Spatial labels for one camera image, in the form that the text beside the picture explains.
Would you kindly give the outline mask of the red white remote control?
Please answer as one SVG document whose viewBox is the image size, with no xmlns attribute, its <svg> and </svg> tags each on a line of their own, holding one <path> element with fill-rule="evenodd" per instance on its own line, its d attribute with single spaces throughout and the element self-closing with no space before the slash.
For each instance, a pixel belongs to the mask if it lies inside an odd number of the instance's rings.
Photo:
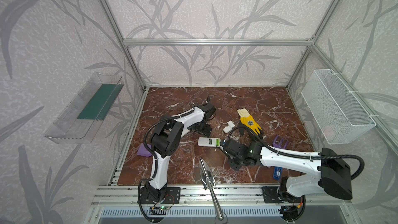
<svg viewBox="0 0 398 224">
<path fill-rule="evenodd" d="M 219 147 L 221 139 L 219 138 L 199 138 L 198 145 L 201 147 Z"/>
</svg>

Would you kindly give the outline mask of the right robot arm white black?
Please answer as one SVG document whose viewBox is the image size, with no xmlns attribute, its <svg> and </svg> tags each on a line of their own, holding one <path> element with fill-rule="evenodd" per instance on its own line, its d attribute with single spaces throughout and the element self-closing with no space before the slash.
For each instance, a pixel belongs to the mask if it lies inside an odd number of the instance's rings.
<svg viewBox="0 0 398 224">
<path fill-rule="evenodd" d="M 258 141 L 245 146 L 233 139 L 222 141 L 220 145 L 235 171 L 241 167 L 262 166 L 300 172 L 300 176 L 282 178 L 279 187 L 282 198 L 328 194 L 337 199 L 351 200 L 351 182 L 365 167 L 360 156 L 338 155 L 328 148 L 321 152 L 299 152 L 274 148 Z"/>
</svg>

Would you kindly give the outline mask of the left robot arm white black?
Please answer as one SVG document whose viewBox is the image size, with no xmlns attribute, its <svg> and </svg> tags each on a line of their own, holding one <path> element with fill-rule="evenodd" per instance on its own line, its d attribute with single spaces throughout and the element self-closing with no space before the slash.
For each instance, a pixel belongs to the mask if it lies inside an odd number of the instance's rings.
<svg viewBox="0 0 398 224">
<path fill-rule="evenodd" d="M 208 138 L 212 127 L 208 124 L 216 113 L 210 97 L 200 105 L 193 105 L 186 112 L 177 115 L 163 115 L 153 124 L 143 138 L 144 148 L 153 157 L 150 178 L 143 178 L 144 186 L 139 186 L 138 203 L 160 203 L 166 198 L 167 171 L 172 154 L 177 150 L 181 138 L 189 132 L 197 132 Z"/>
</svg>

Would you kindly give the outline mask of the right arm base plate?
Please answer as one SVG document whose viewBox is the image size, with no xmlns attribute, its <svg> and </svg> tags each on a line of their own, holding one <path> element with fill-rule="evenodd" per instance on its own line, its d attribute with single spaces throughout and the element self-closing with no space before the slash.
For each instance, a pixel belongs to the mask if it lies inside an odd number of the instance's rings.
<svg viewBox="0 0 398 224">
<path fill-rule="evenodd" d="M 279 187 L 264 186 L 261 188 L 264 203 L 299 205 L 302 198 L 297 198 L 288 193 L 279 192 Z"/>
</svg>

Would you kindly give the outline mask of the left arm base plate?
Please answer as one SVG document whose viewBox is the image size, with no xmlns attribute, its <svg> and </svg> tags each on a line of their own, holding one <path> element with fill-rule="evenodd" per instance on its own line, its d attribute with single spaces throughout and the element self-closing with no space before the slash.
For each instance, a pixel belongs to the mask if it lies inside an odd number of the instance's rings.
<svg viewBox="0 0 398 224">
<path fill-rule="evenodd" d="M 166 203 L 166 204 L 178 204 L 181 196 L 180 187 L 163 187 L 160 190 L 153 188 L 152 186 L 143 187 L 140 189 L 140 198 L 138 203 L 140 204 L 155 204 L 155 203 Z"/>
</svg>

